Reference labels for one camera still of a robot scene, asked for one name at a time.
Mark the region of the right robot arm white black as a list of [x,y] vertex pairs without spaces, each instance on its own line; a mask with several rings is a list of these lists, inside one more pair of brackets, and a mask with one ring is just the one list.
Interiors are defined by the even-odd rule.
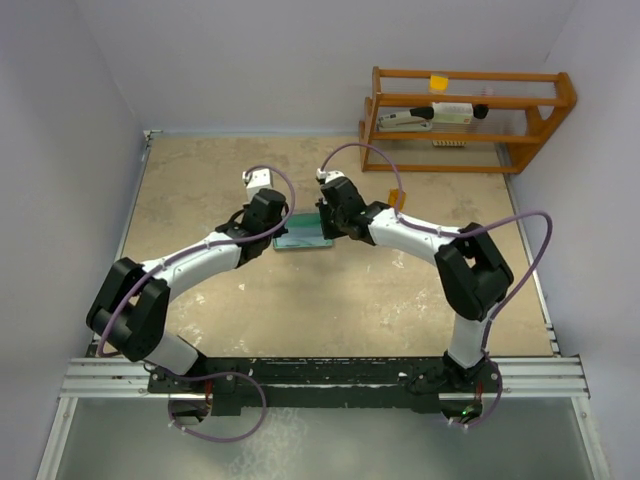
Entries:
[[506,299],[514,281],[506,260],[480,226],[442,227],[410,218],[403,223],[394,208],[366,203],[354,183],[340,171],[319,170],[316,180],[322,198],[316,206],[323,235],[348,237],[371,246],[399,250],[434,266],[449,307],[455,312],[454,330],[442,358],[446,383],[467,391],[487,365],[486,343],[491,315]]

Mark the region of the light blue cleaning cloth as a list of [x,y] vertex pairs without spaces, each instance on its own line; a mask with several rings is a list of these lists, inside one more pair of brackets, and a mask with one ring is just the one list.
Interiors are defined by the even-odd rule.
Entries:
[[321,223],[317,218],[294,218],[287,223],[289,234],[294,238],[323,238]]

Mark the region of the grey-brown glasses case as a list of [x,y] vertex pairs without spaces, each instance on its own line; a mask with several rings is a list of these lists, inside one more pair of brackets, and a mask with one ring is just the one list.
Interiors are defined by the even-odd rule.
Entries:
[[273,240],[275,251],[322,249],[333,246],[333,241],[325,239],[318,212],[295,213],[287,221],[287,232]]

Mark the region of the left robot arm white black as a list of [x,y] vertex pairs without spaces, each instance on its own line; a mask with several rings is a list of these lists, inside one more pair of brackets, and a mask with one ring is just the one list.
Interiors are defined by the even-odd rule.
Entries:
[[263,188],[229,221],[203,240],[167,257],[137,263],[128,257],[110,268],[86,318],[87,326],[132,362],[171,371],[184,392],[202,387],[204,356],[166,330],[170,303],[201,282],[259,257],[284,234],[290,212],[280,192]]

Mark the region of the orange sunglasses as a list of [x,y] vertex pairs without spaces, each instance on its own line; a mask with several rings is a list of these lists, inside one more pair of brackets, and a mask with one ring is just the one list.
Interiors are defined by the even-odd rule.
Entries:
[[398,211],[401,211],[404,208],[405,201],[406,201],[405,191],[399,188],[393,188],[389,190],[387,203],[391,207],[394,207]]

